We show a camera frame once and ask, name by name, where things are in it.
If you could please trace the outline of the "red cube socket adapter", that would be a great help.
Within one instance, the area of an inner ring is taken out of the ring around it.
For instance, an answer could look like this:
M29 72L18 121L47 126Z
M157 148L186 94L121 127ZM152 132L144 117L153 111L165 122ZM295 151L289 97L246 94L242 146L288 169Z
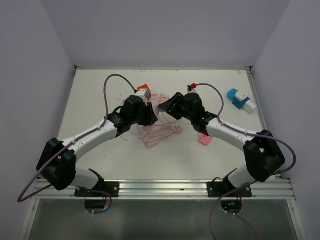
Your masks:
M147 84L141 85L137 88L137 96L144 96L147 100L150 100L152 97L151 90Z

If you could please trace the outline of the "pink socket adapter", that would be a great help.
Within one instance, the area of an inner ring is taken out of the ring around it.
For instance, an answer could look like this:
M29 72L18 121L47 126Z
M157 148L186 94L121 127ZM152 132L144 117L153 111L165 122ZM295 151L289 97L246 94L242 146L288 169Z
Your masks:
M203 133L198 135L198 142L204 146L208 146L211 143L212 139L213 139L212 136L207 136Z

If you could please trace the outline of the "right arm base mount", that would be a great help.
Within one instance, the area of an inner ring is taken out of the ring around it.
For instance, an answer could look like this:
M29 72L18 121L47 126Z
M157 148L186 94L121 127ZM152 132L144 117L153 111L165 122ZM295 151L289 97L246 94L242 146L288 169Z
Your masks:
M220 177L214 178L212 181L206 183L207 195L209 198L220 198L223 195L232 192L236 189L228 177L235 171L233 170L223 179ZM226 196L227 198L235 198L235 200L220 201L220 205L224 211L231 214L238 214L243 207L243 198L251 198L253 196L251 187L238 190Z

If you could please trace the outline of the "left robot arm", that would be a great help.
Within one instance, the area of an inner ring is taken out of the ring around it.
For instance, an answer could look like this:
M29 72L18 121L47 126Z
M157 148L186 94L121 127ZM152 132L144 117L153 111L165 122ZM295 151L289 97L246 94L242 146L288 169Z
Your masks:
M119 112L108 114L88 131L62 141L49 140L36 169L58 191L74 186L99 196L104 190L102 177L94 170L78 168L77 161L99 145L128 132L131 126L151 126L157 120L151 102L131 95Z

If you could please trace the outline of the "pink power strip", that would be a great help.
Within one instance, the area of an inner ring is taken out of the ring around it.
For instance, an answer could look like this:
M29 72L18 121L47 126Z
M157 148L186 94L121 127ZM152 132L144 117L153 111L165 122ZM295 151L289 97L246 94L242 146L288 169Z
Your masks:
M138 139L141 141L145 137L144 127L140 125L136 125Z

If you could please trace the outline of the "orange charger plug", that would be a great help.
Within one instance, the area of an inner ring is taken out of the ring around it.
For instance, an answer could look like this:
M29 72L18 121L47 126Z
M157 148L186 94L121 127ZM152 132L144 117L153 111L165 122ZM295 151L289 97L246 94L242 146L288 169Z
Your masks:
M152 100L152 105L156 108L158 107L160 104L163 104L165 102L167 102L169 99L166 97L157 97L155 99Z

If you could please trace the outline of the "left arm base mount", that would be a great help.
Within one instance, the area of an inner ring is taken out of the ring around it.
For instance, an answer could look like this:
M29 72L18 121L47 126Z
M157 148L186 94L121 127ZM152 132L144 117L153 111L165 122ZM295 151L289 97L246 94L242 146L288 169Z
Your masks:
M85 198L84 208L91 215L107 212L112 206L113 198L117 198L120 191L118 181L106 181L93 169L78 170L73 186L76 187L74 196Z

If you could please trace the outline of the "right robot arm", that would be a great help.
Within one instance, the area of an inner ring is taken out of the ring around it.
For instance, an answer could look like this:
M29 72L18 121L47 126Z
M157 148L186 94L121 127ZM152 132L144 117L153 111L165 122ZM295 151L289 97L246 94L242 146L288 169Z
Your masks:
M227 128L219 122L217 115L205 110L197 93L182 95L178 92L158 108L176 120L189 120L198 133L220 139L244 153L245 165L222 180L222 189L227 196L235 196L243 185L250 182L265 182L286 162L276 141L268 139L272 136L269 131L238 133Z

